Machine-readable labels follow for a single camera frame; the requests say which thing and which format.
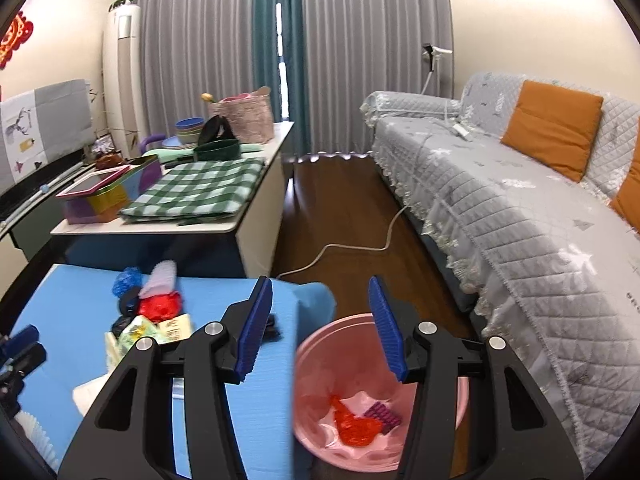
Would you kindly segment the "white air conditioner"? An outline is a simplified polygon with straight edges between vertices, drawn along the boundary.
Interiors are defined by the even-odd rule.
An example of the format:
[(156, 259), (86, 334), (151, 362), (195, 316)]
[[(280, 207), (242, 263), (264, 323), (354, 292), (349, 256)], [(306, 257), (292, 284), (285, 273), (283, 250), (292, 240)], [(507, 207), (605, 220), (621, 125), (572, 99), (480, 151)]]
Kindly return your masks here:
[(126, 158), (140, 155), (140, 142), (149, 134), (140, 40), (140, 6), (127, 1), (107, 13), (102, 49), (105, 118), (116, 148)]

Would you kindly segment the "stacked blue bowls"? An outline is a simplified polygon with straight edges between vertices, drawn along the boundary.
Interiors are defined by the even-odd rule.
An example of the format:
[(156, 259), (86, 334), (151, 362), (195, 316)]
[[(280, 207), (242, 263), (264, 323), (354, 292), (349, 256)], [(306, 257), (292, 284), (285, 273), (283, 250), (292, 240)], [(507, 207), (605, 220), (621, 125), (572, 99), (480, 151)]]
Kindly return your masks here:
[(190, 117), (175, 123), (176, 137), (182, 145), (197, 144), (204, 127), (203, 117)]

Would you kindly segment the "white bubble wrap piece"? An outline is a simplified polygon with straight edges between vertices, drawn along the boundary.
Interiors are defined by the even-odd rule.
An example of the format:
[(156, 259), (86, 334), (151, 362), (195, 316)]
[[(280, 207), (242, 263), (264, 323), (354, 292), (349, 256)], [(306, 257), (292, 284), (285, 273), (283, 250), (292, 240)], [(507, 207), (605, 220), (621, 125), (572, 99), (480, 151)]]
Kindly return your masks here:
[(139, 298), (146, 299), (154, 296), (169, 295), (176, 289), (177, 265), (174, 260), (164, 260), (157, 263), (149, 279), (140, 289)]

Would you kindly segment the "yellow snack wrapper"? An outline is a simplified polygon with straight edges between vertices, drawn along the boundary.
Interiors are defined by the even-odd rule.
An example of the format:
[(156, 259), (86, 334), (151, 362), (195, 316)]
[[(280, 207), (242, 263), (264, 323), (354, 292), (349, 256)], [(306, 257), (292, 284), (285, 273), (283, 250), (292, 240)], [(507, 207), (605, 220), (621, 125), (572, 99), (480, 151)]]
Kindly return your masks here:
[(191, 318), (187, 313), (159, 322), (156, 327), (163, 344), (189, 339), (193, 333)]

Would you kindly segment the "small red plastic bag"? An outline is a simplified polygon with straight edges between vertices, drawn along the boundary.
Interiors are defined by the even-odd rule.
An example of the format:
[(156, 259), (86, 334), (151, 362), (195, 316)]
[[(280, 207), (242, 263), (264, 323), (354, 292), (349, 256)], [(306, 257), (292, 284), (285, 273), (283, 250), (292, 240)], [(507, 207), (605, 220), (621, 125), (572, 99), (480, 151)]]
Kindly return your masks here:
[(138, 315), (154, 324), (176, 318), (182, 313), (182, 297), (178, 292), (156, 295), (139, 301)]

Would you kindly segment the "blue plastic bag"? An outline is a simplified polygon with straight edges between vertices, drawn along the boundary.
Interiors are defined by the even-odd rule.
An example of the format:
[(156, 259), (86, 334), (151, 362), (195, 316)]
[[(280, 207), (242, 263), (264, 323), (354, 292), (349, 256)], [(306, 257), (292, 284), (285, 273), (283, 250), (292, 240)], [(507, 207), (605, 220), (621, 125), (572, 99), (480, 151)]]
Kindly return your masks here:
[(133, 287), (142, 287), (142, 273), (136, 266), (128, 266), (128, 268), (117, 274), (112, 287), (112, 294), (120, 298)]

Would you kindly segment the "green printed snack bag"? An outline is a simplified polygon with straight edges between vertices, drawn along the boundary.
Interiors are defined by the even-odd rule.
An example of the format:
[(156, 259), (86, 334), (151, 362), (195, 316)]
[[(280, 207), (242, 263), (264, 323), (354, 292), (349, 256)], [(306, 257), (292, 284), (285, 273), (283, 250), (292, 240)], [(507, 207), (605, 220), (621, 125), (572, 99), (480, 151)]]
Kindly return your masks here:
[(121, 354), (126, 354), (130, 348), (141, 338), (150, 337), (159, 344), (163, 336), (157, 326), (143, 315), (137, 315), (120, 333), (117, 339)]

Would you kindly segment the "colourful box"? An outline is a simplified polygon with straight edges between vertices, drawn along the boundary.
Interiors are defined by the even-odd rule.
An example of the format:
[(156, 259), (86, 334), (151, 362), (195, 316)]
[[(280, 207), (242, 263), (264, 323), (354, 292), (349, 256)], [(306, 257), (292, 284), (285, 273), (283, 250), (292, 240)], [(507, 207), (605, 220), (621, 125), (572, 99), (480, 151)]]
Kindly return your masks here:
[(157, 156), (134, 159), (129, 164), (96, 170), (55, 195), (70, 224), (105, 223), (160, 180)]

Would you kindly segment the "black crumpled bag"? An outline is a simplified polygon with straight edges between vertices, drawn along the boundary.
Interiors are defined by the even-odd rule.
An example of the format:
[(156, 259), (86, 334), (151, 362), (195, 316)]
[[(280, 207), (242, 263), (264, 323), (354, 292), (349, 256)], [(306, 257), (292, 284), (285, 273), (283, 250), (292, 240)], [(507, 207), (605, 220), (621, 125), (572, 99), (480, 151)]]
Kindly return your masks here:
[(138, 315), (140, 309), (140, 286), (132, 286), (119, 297), (119, 318), (113, 323), (111, 333), (118, 338), (125, 328)]

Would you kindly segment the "blue foam mat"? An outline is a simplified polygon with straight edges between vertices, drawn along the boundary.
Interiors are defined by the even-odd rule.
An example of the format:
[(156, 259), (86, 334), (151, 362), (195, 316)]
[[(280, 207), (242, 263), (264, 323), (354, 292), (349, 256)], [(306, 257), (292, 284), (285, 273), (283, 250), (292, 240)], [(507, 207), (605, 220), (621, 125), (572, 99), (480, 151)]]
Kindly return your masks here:
[[(35, 290), (18, 318), (32, 324), (47, 359), (25, 380), (20, 403), (47, 431), (56, 456), (63, 456), (82, 416), (76, 387), (104, 375), (104, 335), (117, 318), (114, 271), (60, 264)], [(227, 389), (233, 427), (248, 478), (294, 476), (292, 394), (295, 351), (309, 334), (334, 319), (336, 301), (321, 283), (272, 284), (272, 313), (281, 338), (260, 348), (254, 368)]]

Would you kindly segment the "grey covered television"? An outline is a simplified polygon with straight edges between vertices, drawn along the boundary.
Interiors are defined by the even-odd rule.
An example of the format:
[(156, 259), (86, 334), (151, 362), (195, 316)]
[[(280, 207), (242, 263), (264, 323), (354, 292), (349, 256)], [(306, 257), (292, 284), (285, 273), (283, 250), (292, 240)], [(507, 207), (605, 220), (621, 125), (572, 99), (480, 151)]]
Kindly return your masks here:
[(1, 191), (94, 141), (90, 84), (73, 79), (1, 103)]

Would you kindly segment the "pink woven basket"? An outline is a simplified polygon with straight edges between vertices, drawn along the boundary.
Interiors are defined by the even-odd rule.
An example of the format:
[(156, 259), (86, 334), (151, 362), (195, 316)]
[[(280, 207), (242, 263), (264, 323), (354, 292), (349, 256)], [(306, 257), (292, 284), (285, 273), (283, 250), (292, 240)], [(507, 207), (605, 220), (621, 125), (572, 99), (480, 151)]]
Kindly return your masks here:
[(210, 102), (207, 108), (210, 116), (227, 118), (234, 135), (242, 143), (265, 144), (274, 138), (269, 87)]

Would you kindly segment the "black pink-text package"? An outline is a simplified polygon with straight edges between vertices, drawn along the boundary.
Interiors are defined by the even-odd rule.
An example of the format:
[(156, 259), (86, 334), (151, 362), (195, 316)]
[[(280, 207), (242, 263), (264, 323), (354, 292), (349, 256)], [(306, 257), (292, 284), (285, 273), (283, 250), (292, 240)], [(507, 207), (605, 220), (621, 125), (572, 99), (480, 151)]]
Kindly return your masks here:
[(382, 402), (372, 404), (363, 416), (377, 420), (381, 424), (381, 434), (389, 434), (402, 423), (402, 418)]

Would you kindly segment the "pink trash bin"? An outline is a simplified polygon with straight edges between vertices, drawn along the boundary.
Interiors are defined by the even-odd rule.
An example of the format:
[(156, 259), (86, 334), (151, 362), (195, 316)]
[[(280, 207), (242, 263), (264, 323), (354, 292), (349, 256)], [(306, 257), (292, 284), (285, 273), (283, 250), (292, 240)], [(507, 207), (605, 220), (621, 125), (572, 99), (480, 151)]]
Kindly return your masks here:
[[(354, 448), (338, 435), (334, 396), (357, 417), (382, 404), (399, 425)], [(416, 385), (398, 382), (388, 368), (370, 313), (326, 324), (296, 351), (294, 434), (314, 457), (334, 467), (363, 474), (396, 471), (415, 397)]]

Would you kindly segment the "grey curtains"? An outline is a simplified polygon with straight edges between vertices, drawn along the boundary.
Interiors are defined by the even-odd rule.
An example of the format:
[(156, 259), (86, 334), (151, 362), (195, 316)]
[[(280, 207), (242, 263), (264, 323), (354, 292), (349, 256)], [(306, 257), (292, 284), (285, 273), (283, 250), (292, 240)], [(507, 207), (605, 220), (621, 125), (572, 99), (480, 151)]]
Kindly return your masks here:
[(454, 69), (426, 46), (454, 44), (450, 0), (134, 0), (150, 127), (201, 116), (215, 99), (268, 87), (294, 124), (296, 155), (370, 150), (359, 109), (375, 91), (451, 96)]

